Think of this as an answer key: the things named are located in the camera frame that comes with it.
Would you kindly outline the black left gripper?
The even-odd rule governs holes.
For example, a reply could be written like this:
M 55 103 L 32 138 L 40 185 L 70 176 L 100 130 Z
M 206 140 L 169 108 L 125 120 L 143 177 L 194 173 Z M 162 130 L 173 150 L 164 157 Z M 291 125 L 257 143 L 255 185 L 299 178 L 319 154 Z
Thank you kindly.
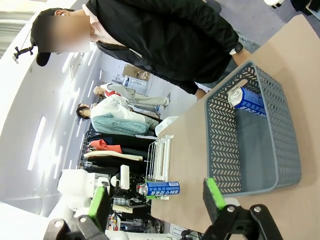
M 124 183 L 129 183 L 129 188 L 124 189 L 121 185 L 120 175 L 116 174 L 111 177 L 111 196 L 120 199 L 129 200 L 130 205 L 150 205 L 152 200 L 160 199 L 160 196 L 156 195 L 143 195 L 137 193 L 137 185 L 144 184 L 146 182 L 157 182 L 155 178 L 144 175 L 132 175 L 125 179 Z

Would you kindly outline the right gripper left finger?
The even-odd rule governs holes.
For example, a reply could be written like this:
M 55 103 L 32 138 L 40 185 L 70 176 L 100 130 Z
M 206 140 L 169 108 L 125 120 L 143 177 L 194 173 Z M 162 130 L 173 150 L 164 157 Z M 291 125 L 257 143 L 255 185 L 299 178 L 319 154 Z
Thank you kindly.
M 67 219 L 52 219 L 47 226 L 44 240 L 108 240 L 105 235 L 111 197 L 106 186 L 99 186 L 87 214 Z

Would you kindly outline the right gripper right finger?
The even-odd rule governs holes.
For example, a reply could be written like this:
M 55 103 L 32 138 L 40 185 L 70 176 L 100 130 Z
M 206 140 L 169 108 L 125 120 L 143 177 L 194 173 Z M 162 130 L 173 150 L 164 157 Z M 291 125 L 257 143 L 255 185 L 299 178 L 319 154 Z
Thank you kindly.
M 265 205 L 245 209 L 227 203 L 213 178 L 204 179 L 202 199 L 212 222 L 202 240 L 229 240 L 232 235 L 241 235 L 245 240 L 283 239 Z

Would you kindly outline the person's right hand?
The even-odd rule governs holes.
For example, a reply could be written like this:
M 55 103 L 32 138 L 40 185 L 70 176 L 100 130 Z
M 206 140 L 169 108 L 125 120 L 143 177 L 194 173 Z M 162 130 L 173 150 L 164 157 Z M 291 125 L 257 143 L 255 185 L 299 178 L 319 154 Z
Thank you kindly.
M 207 94 L 207 92 L 201 88 L 198 88 L 197 91 L 195 92 L 195 97 L 197 100 L 200 100 L 201 98 L 203 98 L 205 95 Z

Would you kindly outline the person's left hand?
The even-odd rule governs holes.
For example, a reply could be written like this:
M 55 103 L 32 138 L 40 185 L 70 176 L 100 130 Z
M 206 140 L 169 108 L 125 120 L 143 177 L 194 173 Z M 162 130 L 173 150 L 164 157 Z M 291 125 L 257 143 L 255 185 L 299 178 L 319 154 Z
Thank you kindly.
M 239 53 L 233 54 L 232 58 L 237 66 L 242 65 L 245 61 L 247 61 L 251 57 L 251 53 L 243 48 Z

